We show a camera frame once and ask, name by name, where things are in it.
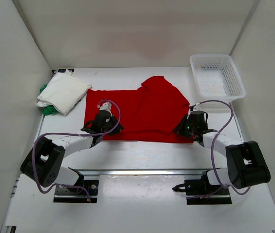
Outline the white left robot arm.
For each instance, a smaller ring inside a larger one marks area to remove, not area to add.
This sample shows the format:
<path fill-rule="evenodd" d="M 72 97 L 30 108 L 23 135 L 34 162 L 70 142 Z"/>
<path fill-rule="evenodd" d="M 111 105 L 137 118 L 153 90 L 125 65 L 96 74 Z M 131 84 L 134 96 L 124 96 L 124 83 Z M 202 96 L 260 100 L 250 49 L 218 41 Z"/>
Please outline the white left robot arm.
<path fill-rule="evenodd" d="M 55 183 L 65 157 L 100 143 L 105 135 L 120 133 L 124 127 L 109 111 L 99 110 L 94 120 L 77 133 L 45 133 L 38 137 L 21 164 L 20 171 L 40 187 Z"/>

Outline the red t-shirt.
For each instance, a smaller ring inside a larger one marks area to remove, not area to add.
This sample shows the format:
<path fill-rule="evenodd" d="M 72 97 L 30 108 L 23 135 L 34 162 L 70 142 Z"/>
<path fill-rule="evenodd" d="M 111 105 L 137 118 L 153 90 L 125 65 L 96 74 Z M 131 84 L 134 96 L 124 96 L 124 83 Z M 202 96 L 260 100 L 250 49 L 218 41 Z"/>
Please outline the red t-shirt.
<path fill-rule="evenodd" d="M 174 129 L 188 113 L 190 103 L 178 88 L 163 76 L 152 76 L 137 90 L 88 90 L 85 119 L 93 120 L 101 100 L 111 100 L 112 113 L 124 129 L 104 140 L 147 141 L 163 143 L 192 143 Z"/>

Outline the white t-shirt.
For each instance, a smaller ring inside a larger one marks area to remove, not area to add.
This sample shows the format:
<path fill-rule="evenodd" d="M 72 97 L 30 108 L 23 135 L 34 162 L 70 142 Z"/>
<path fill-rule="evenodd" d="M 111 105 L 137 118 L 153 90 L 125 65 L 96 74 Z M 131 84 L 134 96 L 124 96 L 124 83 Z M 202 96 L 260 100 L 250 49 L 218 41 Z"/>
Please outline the white t-shirt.
<path fill-rule="evenodd" d="M 57 72 L 47 85 L 55 92 L 52 104 L 64 116 L 92 88 L 92 84 L 74 77 L 70 72 Z"/>

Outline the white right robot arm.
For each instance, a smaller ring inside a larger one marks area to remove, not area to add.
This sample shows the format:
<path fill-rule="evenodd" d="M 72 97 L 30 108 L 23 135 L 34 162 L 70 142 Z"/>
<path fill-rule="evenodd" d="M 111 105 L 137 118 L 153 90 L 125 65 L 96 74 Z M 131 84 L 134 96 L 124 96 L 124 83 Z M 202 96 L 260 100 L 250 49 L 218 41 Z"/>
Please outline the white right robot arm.
<path fill-rule="evenodd" d="M 211 162 L 214 168 L 206 172 L 207 178 L 201 180 L 201 190 L 211 194 L 218 185 L 243 189 L 268 183 L 271 174 L 258 143 L 243 142 L 220 134 L 208 127 L 207 119 L 206 112 L 193 111 L 190 115 L 184 115 L 174 129 L 178 135 L 211 149 Z M 226 158 L 226 168 L 215 168 L 214 152 Z"/>

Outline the green t-shirt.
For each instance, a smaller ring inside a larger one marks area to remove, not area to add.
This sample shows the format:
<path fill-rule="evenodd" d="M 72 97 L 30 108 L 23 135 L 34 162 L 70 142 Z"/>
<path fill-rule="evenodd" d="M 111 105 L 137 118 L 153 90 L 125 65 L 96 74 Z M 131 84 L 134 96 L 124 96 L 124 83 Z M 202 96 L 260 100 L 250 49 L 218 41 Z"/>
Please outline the green t-shirt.
<path fill-rule="evenodd" d="M 37 106 L 40 108 L 43 108 L 43 115 L 52 115 L 58 113 L 55 106 L 52 104 L 53 95 L 55 94 L 54 90 L 48 87 L 47 84 L 45 84 L 40 89 L 40 94 L 37 97 L 38 103 Z"/>

